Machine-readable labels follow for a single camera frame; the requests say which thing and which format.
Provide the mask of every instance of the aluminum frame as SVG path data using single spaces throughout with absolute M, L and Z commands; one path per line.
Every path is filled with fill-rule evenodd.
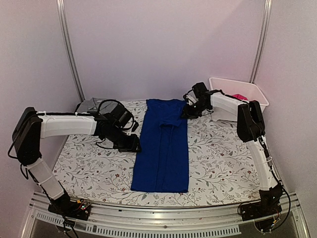
M 299 238 L 309 238 L 307 225 L 295 193 L 290 194 L 291 212 L 296 219 Z M 282 214 L 288 211 L 286 195 L 280 199 Z M 35 192 L 30 202 L 30 213 L 23 238 L 29 238 L 35 219 L 61 226 L 62 217 L 48 212 L 49 200 L 42 193 Z M 239 204 L 213 207 L 145 207 L 113 203 L 92 203 L 88 221 L 75 220 L 75 230 L 105 237 L 227 237 L 240 234 L 239 225 L 253 222 L 242 221 L 237 214 Z
M 269 20 L 271 16 L 271 8 L 272 8 L 272 0 L 265 0 L 263 21 L 262 21 L 262 26 L 260 31 L 260 39 L 259 39 L 257 53 L 256 53 L 255 61 L 253 64 L 250 81 L 249 81 L 250 83 L 255 83 L 256 77 L 259 71 L 260 62 L 261 62 L 266 35 L 267 35 L 267 30 L 268 30 L 268 25 L 269 25 Z
M 75 57 L 73 54 L 73 49 L 70 42 L 69 32 L 68 32 L 68 26 L 67 26 L 67 20 L 66 20 L 66 13 L 65 13 L 65 6 L 64 6 L 64 0 L 57 0 L 57 10 L 58 10 L 58 16 L 60 21 L 60 28 L 61 32 L 63 34 L 63 39 L 66 47 L 67 57 L 69 61 L 69 66 L 71 69 L 71 73 L 73 75 L 75 87 L 77 90 L 78 97 L 81 102 L 85 100 L 84 91 L 79 79 Z

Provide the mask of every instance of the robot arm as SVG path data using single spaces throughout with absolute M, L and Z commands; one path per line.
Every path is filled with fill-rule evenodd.
M 204 110 L 211 111 L 213 107 L 222 108 L 237 116 L 237 134 L 246 143 L 260 180 L 261 201 L 257 206 L 254 204 L 241 206 L 241 210 L 244 211 L 243 219 L 255 219 L 275 214 L 276 211 L 280 212 L 279 199 L 282 196 L 283 189 L 276 179 L 272 157 L 267 149 L 260 104 L 257 101 L 238 100 L 224 94 L 221 90 L 208 91 L 204 83 L 195 84 L 192 91 L 198 100 L 195 100 L 188 93 L 184 95 L 188 104 L 183 110 L 183 118 L 195 119 L 201 117 Z
M 132 126 L 124 128 L 132 118 Z M 51 201 L 49 211 L 76 219 L 88 219 L 89 204 L 81 202 L 78 209 L 57 179 L 53 176 L 40 153 L 40 139 L 57 135 L 84 134 L 98 136 L 113 142 L 113 148 L 121 152 L 141 151 L 137 135 L 124 131 L 135 131 L 138 123 L 122 104 L 106 114 L 46 113 L 26 108 L 12 135 L 16 157 L 9 156 L 25 166 L 33 180 L 44 190 Z

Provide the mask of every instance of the blue garment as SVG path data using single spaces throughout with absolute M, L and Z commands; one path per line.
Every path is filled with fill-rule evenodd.
M 187 120 L 180 118 L 185 105 L 177 99 L 147 100 L 131 190 L 188 192 Z

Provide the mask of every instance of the metal extrusion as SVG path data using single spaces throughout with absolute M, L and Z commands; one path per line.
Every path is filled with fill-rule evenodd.
M 255 80 L 259 71 L 259 66 L 260 66 L 260 62 L 261 62 L 261 58 L 263 54 L 263 49 L 264 49 L 268 25 L 269 25 L 269 19 L 271 15 L 271 8 L 272 8 L 272 0 L 265 0 L 263 21 L 262 21 L 262 26 L 260 31 L 260 39 L 259 39 L 257 54 L 255 57 L 255 61 L 253 64 L 252 73 L 251 73 L 251 77 L 249 81 L 250 83 L 255 83 Z

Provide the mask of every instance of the floral table surface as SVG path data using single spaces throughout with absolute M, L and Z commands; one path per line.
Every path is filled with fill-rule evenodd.
M 140 124 L 145 101 L 123 102 Z M 105 150 L 97 137 L 69 136 L 53 169 L 56 178 L 74 197 L 92 201 L 142 206 L 206 206 L 259 199 L 254 161 L 237 136 L 236 123 L 214 122 L 210 116 L 188 120 L 189 192 L 131 191 L 135 153 Z

